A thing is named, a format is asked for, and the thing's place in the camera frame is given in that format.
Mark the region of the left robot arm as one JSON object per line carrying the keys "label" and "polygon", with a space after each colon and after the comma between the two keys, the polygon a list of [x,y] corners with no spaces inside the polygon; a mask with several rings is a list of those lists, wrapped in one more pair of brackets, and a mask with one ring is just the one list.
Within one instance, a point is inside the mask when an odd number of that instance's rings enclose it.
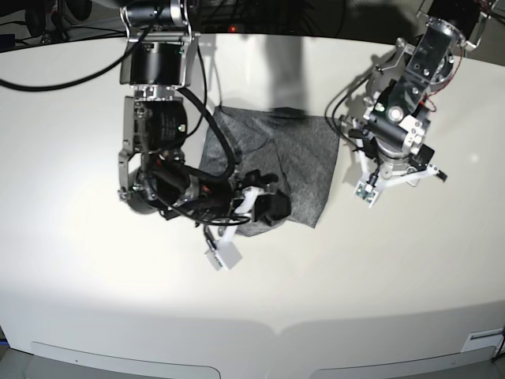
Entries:
{"label": "left robot arm", "polygon": [[344,96],[345,103],[366,87],[365,111],[327,117],[331,128],[348,141],[361,166],[354,193],[372,203],[386,188],[424,178],[446,181],[431,162],[433,149],[425,143],[436,107],[431,98],[446,88],[458,67],[456,54],[479,46],[488,20],[504,22],[494,1],[434,1],[418,16],[424,32],[413,43],[399,38],[392,55],[376,65]]}

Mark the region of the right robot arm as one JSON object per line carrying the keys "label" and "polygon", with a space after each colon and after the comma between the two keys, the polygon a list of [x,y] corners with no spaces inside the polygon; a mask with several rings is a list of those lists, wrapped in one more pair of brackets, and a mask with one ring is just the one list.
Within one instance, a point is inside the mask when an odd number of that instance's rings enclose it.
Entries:
{"label": "right robot arm", "polygon": [[[275,187],[276,174],[237,172],[230,142],[204,101],[190,90],[193,63],[200,60],[197,1],[107,1],[125,26],[125,53],[115,62],[120,82],[134,93],[125,99],[118,195],[134,212],[179,216],[210,235],[213,227],[229,242],[243,225],[269,227],[291,213],[290,198]],[[221,173],[185,162],[190,102],[208,123],[226,157]]]}

